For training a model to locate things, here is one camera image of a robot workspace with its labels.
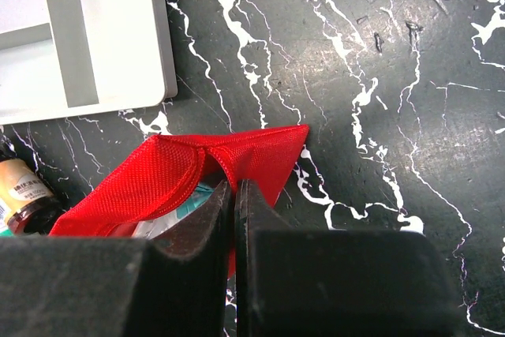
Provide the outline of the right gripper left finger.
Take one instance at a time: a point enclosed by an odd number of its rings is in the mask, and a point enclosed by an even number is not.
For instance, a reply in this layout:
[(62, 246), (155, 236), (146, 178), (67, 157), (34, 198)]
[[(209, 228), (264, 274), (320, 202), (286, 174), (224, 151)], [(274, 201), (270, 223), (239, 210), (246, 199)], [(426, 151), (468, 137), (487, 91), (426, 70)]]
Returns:
[(231, 197), (230, 183), (221, 181), (197, 210), (153, 242), (173, 260), (194, 260), (207, 254), (225, 256), (230, 240)]

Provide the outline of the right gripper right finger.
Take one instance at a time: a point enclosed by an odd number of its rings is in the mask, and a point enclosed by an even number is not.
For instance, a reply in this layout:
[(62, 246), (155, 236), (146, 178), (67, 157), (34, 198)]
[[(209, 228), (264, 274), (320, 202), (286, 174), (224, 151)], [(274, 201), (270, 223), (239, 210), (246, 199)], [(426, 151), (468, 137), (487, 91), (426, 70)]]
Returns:
[(241, 181), (235, 201), (236, 250), (259, 249), (292, 231), (293, 227), (267, 202), (255, 181)]

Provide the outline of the white blue mask packet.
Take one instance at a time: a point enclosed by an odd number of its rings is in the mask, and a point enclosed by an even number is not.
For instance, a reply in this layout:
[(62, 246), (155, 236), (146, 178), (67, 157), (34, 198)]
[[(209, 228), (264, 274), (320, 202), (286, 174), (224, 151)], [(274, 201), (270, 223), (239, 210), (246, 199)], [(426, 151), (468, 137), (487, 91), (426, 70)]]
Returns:
[(199, 183), (189, 198), (173, 211), (157, 219), (138, 223), (133, 238), (154, 239), (174, 227), (185, 217), (197, 210), (215, 191), (214, 188)]

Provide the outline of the red first aid pouch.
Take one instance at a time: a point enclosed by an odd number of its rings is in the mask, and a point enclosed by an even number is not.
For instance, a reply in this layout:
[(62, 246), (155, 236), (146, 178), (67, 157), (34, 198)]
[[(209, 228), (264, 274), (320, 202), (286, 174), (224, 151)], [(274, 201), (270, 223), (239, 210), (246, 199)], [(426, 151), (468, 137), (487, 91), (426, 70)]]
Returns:
[(275, 206), (309, 135), (308, 125), (227, 135), (154, 135), (52, 226), (52, 238), (129, 237), (138, 223), (181, 206), (208, 175), (233, 193), (255, 182)]

